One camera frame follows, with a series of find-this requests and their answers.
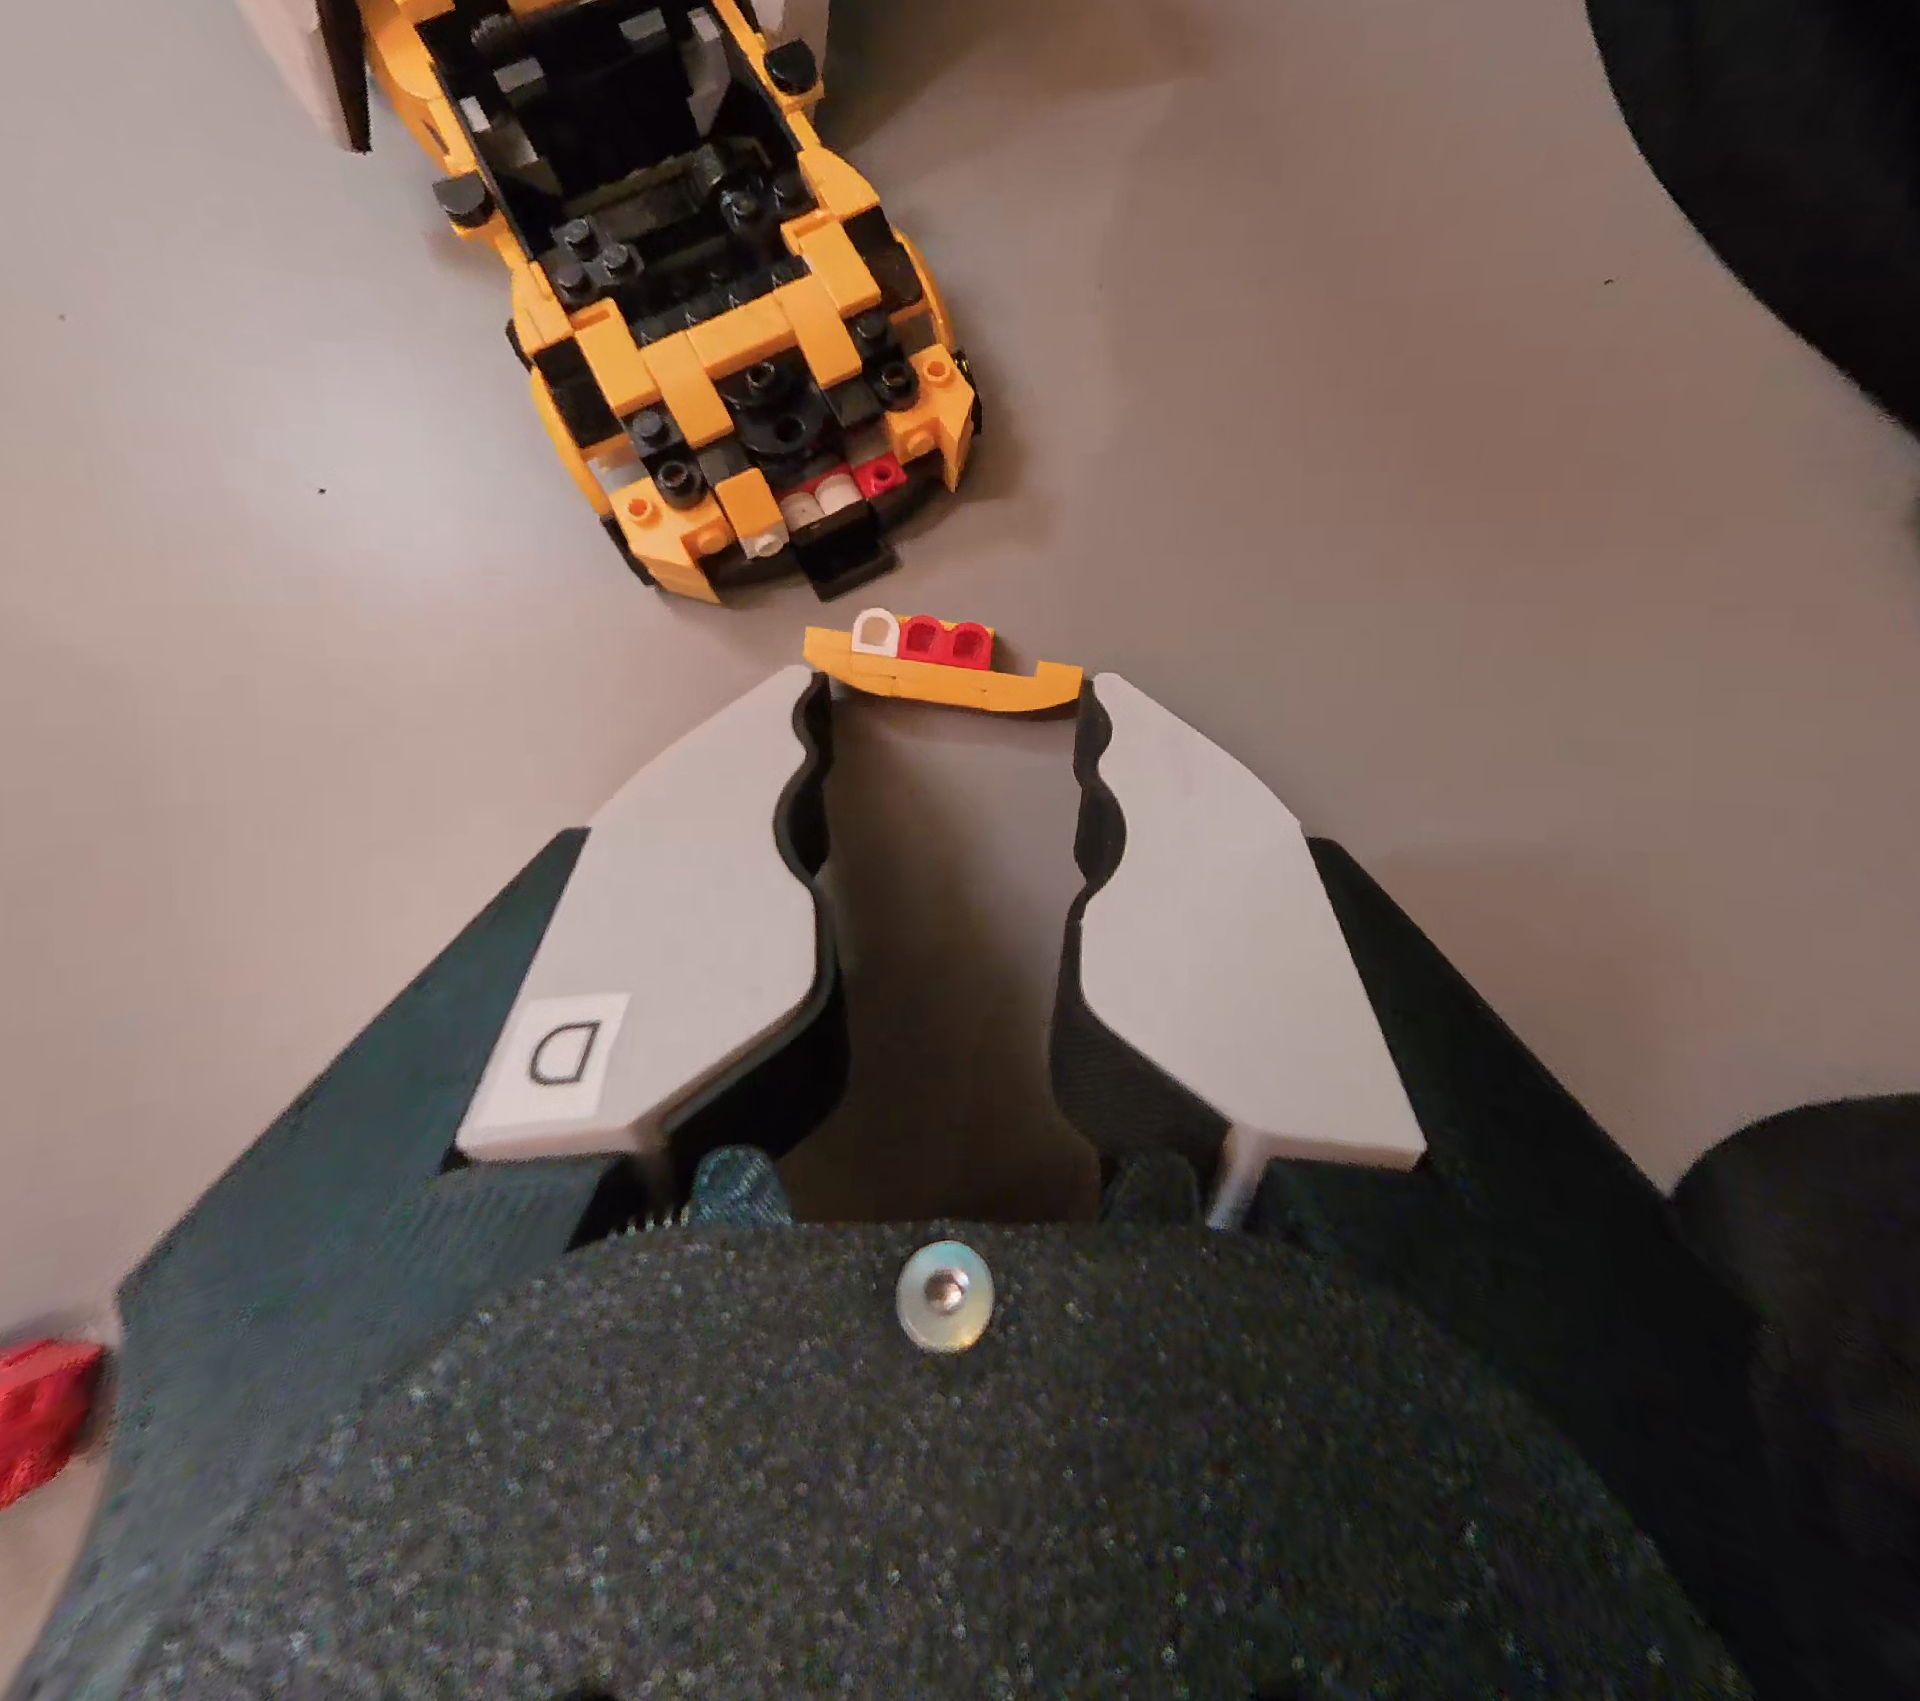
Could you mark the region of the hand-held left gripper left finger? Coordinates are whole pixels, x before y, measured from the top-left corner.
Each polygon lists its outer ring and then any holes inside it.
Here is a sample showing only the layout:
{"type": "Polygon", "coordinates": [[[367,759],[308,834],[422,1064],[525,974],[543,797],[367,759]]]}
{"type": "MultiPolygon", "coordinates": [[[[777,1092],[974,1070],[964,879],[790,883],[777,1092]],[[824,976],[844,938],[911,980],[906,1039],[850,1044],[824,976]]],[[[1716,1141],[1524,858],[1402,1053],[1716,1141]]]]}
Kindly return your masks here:
{"type": "Polygon", "coordinates": [[[793,665],[594,814],[459,1129],[471,1161],[781,1159],[829,1118],[850,1077],[830,742],[830,682],[793,665]]]}

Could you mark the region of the yellow lego bumper assembly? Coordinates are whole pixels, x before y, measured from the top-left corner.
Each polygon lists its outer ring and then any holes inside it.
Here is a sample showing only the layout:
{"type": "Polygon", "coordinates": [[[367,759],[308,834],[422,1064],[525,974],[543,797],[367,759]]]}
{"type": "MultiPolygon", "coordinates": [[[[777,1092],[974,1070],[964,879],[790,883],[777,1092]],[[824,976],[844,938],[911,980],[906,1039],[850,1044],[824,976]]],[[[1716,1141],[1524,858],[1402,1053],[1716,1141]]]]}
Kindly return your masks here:
{"type": "Polygon", "coordinates": [[[1043,715],[1079,702],[1080,666],[1039,663],[1030,674],[996,666],[996,633],[931,615],[861,607],[849,630],[806,629],[805,663],[856,690],[993,715],[1043,715]]]}

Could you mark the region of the red lego minifigure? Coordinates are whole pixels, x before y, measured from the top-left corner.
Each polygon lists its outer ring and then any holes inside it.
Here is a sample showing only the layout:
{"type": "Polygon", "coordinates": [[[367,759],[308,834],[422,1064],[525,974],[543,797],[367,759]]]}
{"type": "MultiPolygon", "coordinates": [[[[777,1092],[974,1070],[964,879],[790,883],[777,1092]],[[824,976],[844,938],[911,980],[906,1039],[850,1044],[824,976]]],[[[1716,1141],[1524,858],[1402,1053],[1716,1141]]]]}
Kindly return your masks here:
{"type": "Polygon", "coordinates": [[[3,1509],[49,1486],[85,1443],[108,1348],[40,1338],[3,1351],[3,1509]]]}

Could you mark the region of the yellow lego car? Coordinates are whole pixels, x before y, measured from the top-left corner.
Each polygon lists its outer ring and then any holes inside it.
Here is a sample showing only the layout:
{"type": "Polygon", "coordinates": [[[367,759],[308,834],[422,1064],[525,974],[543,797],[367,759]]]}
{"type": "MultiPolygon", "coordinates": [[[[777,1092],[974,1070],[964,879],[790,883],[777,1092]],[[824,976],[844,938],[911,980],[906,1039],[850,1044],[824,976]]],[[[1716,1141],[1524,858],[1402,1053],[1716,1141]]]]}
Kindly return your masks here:
{"type": "Polygon", "coordinates": [[[741,0],[357,0],[373,73],[508,272],[508,336],[627,564],[702,601],[885,574],[978,392],[918,247],[741,0]]]}

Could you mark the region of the person's dark clothing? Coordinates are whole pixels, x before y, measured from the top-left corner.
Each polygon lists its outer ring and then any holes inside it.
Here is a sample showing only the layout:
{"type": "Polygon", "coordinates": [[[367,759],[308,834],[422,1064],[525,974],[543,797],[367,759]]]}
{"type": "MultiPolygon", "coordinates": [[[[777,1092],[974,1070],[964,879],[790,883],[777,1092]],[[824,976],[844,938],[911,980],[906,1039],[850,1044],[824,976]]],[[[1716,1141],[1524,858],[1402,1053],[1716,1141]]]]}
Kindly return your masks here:
{"type": "MultiPolygon", "coordinates": [[[[1586,0],[1647,163],[1729,270],[1919,430],[1919,0],[1586,0]]],[[[1751,1396],[1815,1697],[1919,1694],[1919,1101],[1767,1117],[1678,1210],[1761,1317],[1751,1396]]]]}

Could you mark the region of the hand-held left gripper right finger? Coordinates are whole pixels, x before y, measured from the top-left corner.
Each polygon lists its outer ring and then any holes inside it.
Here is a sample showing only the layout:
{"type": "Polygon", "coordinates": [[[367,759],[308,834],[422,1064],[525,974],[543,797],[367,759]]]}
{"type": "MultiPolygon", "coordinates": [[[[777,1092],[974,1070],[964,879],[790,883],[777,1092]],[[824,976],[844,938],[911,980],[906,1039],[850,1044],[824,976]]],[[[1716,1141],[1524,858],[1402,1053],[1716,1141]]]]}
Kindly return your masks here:
{"type": "Polygon", "coordinates": [[[1428,1148],[1292,810],[1115,672],[1083,690],[1050,1080],[1104,1216],[1237,1228],[1274,1161],[1428,1148]]]}

